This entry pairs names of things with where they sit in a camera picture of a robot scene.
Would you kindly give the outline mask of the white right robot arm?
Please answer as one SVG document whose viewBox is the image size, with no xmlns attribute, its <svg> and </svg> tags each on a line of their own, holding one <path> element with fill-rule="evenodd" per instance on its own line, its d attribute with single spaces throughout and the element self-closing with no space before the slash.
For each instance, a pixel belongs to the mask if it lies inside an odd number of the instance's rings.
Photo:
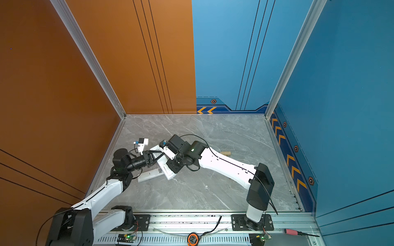
<svg viewBox="0 0 394 246">
<path fill-rule="evenodd" d="M 159 147 L 168 158 L 166 167 L 173 174 L 179 173 L 183 167 L 194 172 L 201 168 L 209 169 L 232 179 L 246 189 L 248 208 L 244 221 L 249 230 L 265 229 L 264 212 L 268 206 L 272 206 L 277 212 L 271 199 L 275 182 L 265 164 L 254 166 L 238 162 L 215 151 L 204 139 L 190 144 L 180 136 L 173 135 L 170 140 L 159 143 Z"/>
</svg>

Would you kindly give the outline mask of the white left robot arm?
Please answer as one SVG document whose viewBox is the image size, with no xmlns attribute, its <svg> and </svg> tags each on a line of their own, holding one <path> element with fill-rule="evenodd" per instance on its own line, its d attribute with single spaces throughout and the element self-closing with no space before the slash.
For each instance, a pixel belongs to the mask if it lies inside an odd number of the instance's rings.
<svg viewBox="0 0 394 246">
<path fill-rule="evenodd" d="M 163 156 L 160 150 L 143 151 L 140 156 L 124 148 L 116 150 L 104 184 L 71 208 L 61 208 L 54 214 L 46 245 L 91 246 L 115 228 L 135 229 L 137 222 L 130 206 L 115 206 L 103 216 L 99 213 L 129 187 L 133 171 L 151 167 Z"/>
</svg>

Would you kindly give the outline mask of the white remote control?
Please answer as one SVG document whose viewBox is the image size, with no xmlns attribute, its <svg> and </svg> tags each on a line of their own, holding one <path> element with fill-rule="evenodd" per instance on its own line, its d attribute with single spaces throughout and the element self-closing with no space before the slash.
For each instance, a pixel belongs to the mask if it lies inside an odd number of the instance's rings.
<svg viewBox="0 0 394 246">
<path fill-rule="evenodd" d="M 151 150 L 159 150 L 159 145 L 156 145 L 154 147 L 151 148 Z M 161 170 L 163 171 L 164 175 L 166 176 L 166 178 L 168 180 L 173 179 L 176 174 L 174 174 L 167 166 L 167 161 L 169 160 L 169 158 L 164 155 L 162 158 L 160 158 L 157 162 L 157 164 L 160 166 Z"/>
</svg>

